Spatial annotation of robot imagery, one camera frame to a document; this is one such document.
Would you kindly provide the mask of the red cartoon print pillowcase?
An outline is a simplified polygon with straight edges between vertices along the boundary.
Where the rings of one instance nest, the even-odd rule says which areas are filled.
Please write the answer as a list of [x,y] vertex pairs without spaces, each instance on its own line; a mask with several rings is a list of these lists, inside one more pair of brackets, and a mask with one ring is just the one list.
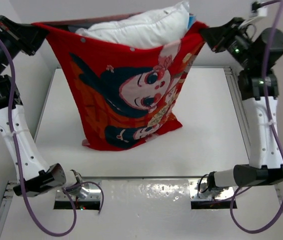
[[66,77],[85,139],[99,151],[123,151],[179,129],[172,109],[204,45],[196,21],[185,36],[150,49],[81,37],[37,22]]

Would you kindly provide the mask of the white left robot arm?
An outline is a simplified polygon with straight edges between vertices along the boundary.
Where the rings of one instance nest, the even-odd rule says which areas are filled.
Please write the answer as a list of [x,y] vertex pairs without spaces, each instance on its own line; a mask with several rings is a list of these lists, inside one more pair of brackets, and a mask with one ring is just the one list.
[[48,32],[31,24],[16,23],[0,15],[0,135],[15,165],[17,196],[36,197],[55,188],[79,196],[81,176],[65,171],[59,163],[49,165],[41,156],[30,133],[16,85],[13,59],[23,52],[33,56]]

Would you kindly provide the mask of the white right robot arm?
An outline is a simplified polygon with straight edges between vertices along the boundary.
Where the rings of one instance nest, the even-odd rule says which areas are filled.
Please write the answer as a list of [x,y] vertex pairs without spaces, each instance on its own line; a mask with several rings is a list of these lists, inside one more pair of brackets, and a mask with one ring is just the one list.
[[207,176],[208,190],[228,187],[269,186],[283,181],[283,158],[274,137],[279,84],[273,71],[283,55],[283,32],[266,28],[251,40],[244,19],[235,17],[219,27],[201,29],[200,35],[214,53],[228,51],[242,66],[238,88],[248,125],[250,152],[247,164]]

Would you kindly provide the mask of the white pillow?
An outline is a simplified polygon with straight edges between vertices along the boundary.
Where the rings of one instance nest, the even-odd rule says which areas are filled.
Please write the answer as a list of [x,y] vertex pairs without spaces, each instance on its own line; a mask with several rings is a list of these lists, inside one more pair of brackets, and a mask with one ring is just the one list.
[[77,35],[137,49],[151,49],[181,40],[188,31],[190,3],[149,10],[122,20],[79,28]]

